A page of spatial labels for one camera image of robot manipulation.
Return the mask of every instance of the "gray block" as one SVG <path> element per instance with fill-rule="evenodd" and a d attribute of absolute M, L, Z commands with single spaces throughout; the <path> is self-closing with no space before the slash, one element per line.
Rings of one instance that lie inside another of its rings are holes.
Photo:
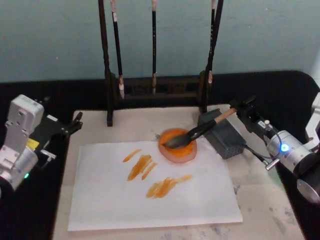
<path fill-rule="evenodd" d="M 198 118 L 198 126 L 221 115 L 220 109 L 215 109 Z M 246 144 L 244 138 L 232 126 L 232 124 L 224 119 L 215 127 L 204 134 L 204 137 L 214 147 L 217 153 L 223 158 L 228 159 L 244 151 L 243 144 Z"/>

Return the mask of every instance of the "white paper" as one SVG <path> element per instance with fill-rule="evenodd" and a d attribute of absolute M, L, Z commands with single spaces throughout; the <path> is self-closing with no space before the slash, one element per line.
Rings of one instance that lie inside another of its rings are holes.
<path fill-rule="evenodd" d="M 156 141 L 82 146 L 73 189 L 69 231 L 128 229 L 242 222 L 232 181 L 223 160 L 205 138 L 197 140 L 194 160 L 176 165 L 159 152 Z M 136 149 L 143 151 L 128 162 Z M 155 168 L 127 181 L 141 155 Z M 153 183 L 191 174 L 164 198 L 146 198 Z"/>

